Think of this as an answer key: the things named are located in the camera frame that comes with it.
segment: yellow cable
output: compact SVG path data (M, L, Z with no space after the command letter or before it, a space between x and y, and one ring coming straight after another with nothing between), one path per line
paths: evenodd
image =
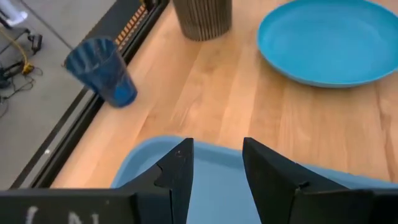
M5 36L5 38L7 38L14 46L18 48L18 50L21 52L22 56L24 57L24 68L22 69L22 74L26 75L31 71L33 71L34 66L27 61L25 50L13 38L11 38L8 34L6 34L2 28L0 28L0 32L3 36Z

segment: blue tray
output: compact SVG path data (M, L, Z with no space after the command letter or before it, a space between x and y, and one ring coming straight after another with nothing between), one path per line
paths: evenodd
M298 82L341 88L398 68L398 17L364 0L297 0L268 14L257 44L269 63Z
M143 173L183 139L162 136L147 140L125 158L112 187L120 187ZM241 151L195 141L193 184L188 224L260 224ZM305 166L351 189L398 188L398 185L342 172Z

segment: black metal frame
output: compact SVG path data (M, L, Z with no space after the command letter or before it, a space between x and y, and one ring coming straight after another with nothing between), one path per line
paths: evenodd
M164 9L168 5L170 0L158 0L157 3L153 5L153 8L148 12L144 21L141 23L137 34L134 36L129 45L122 52L122 57L126 63L129 63L135 53L138 51L139 47L147 37L150 30L153 28L157 22L160 15L163 13ZM58 133L60 128L65 124L66 119L70 116L72 111L76 108L76 105L80 102L81 98L88 90L83 88L82 91L77 96L76 100L67 109L65 114L62 116L58 124L54 127L53 131L40 146L39 150L35 153L33 158L26 165L24 170L21 172L16 181L12 184L11 188L19 188L29 172L36 165L37 161L40 159L41 155L44 153L50 142L54 139L54 136ZM73 122L71 127L68 129L66 135L62 138L61 142L56 147L54 153L47 159L44 166L41 168L40 172L33 181L29 184L31 188L43 188L50 187L52 182L57 177L58 173L61 171L63 165L66 163L69 156L72 154L74 148L78 144L79 140L83 136L84 132L87 130L88 126L94 119L98 110L103 104L103 99L95 94L86 106L81 111L80 115Z

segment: blue plastic cup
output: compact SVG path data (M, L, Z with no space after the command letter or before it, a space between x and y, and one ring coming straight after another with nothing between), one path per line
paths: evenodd
M137 96L126 64L110 39L85 40L69 53L65 67L114 107L126 106Z

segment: cylindrical container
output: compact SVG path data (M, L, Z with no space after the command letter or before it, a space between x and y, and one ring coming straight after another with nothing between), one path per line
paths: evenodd
M182 33L192 40L210 40L229 30L232 0L174 0Z
M107 38L92 38L72 50L67 70L114 107L126 106L137 96L118 48Z

